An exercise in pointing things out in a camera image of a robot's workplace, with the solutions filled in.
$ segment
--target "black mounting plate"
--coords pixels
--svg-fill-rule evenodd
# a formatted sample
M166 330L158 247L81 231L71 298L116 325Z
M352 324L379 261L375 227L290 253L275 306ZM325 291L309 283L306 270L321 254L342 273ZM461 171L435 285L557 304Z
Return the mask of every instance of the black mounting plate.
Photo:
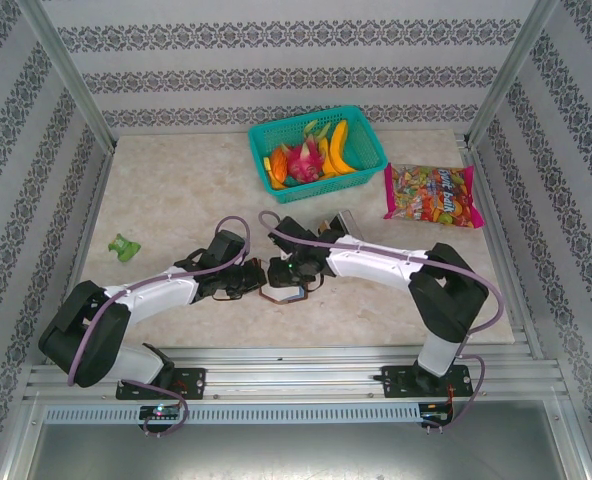
M204 368L174 368L169 390L180 394L185 400L202 400L205 392ZM172 397L129 383L118 383L117 400L170 400Z
M414 367L411 365L389 365L381 368L385 398L410 397L448 397L448 387L453 387L454 397L471 397L472 388L469 368L465 365L452 365L447 373L438 379L431 392L421 389L413 379Z

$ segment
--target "beige tabletop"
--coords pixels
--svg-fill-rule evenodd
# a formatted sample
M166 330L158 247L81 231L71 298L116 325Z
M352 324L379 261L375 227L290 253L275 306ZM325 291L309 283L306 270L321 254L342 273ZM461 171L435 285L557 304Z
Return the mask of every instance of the beige tabletop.
M378 137L392 163L462 165L451 131L378 132ZM278 250L257 221L262 209L290 215L312 230L349 209L367 242L410 250L448 243L475 272L497 284L482 230L383 220L382 173L360 187L278 204L263 188L245 134L121 137L81 280L109 286L160 273L207 247L216 223L227 215L249 222L252 255L267 260ZM244 233L234 222L226 227ZM142 245L125 264L107 249L117 233ZM490 296L476 323L495 311ZM205 299L173 308L130 328L126 339L159 347L296 347L414 345L425 336L409 293L355 278L328 278L307 301L291 305L274 305L252 293L235 302ZM513 341L506 316L472 338Z

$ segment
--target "green toy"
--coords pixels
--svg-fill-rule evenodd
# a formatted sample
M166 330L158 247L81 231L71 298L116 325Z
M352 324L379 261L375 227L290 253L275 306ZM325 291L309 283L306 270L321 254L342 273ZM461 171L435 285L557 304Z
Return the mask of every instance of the green toy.
M107 245L109 251L116 250L118 252L118 260L121 262L126 262L131 259L138 250L140 250L140 244L136 242L130 242L125 237L123 237L120 233L116 235L116 238L112 243Z

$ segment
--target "green basket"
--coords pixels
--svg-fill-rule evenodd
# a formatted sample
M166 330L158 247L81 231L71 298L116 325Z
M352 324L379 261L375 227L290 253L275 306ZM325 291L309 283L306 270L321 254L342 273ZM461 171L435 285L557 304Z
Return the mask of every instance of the green basket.
M358 170L356 173L340 175L328 180L298 185L284 190L274 190L267 178L263 157L268 157L281 143L298 145L303 143L303 129L312 120L318 120L317 128L331 123L328 137L341 120L347 120L349 132L343 152L343 160ZM376 134L365 115L358 107L338 107L297 117L256 125L249 130L249 143L256 162L256 169L263 180L265 190L279 203L288 203L303 198L335 192L343 188L367 183L372 175L387 166L387 158Z

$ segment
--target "candy bag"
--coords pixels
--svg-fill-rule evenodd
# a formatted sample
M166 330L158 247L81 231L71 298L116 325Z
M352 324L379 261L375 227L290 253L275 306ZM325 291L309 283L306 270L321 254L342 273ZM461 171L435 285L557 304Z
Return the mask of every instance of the candy bag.
M436 168L387 165L387 215L412 220L479 228L483 217L474 208L474 167Z

